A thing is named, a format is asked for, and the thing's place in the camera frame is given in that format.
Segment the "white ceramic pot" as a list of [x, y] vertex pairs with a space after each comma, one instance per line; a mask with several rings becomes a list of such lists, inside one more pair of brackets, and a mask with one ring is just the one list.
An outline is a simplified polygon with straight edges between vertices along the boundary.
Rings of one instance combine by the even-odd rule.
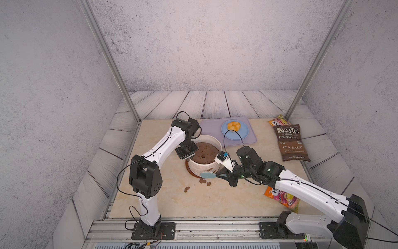
[[216, 173], [220, 164], [215, 162], [215, 158], [222, 151], [221, 143], [209, 135], [201, 135], [193, 141], [199, 149], [186, 161], [189, 173], [198, 178], [203, 172]]

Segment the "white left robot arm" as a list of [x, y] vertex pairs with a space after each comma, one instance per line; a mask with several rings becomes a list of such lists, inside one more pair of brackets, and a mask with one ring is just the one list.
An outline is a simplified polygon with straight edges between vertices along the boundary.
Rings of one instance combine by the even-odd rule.
[[153, 227], [161, 220], [158, 210], [157, 194], [163, 179], [161, 167], [170, 154], [175, 152], [181, 160], [195, 155], [198, 146], [193, 142], [199, 130], [197, 120], [189, 118], [173, 120], [165, 136], [148, 152], [135, 155], [130, 164], [129, 184], [141, 199], [141, 221]]

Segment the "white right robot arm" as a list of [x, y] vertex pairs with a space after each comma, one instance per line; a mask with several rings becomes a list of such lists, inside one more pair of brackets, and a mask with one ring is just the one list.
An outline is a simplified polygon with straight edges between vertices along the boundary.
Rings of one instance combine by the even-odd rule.
[[249, 146], [240, 148], [237, 155], [239, 164], [223, 151], [215, 157], [215, 162], [224, 166], [217, 172], [217, 178], [228, 181], [231, 187], [237, 186], [239, 179], [251, 178], [261, 185], [292, 194], [321, 211], [321, 215], [283, 213], [282, 226], [291, 233], [324, 236], [347, 249], [364, 248], [370, 218], [361, 197], [346, 197], [323, 189], [276, 162], [263, 161]]

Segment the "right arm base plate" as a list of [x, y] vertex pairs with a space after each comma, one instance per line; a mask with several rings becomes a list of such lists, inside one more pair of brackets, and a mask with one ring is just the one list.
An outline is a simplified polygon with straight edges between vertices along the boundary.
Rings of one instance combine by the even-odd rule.
[[260, 222], [259, 230], [261, 239], [304, 240], [306, 238], [305, 234], [293, 233], [285, 224], [277, 222]]

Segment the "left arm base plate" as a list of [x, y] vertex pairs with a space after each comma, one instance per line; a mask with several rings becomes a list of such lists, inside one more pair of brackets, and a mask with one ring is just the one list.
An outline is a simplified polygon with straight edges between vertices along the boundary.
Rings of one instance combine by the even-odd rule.
[[174, 240], [176, 223], [157, 222], [154, 226], [149, 226], [142, 221], [134, 225], [132, 240]]

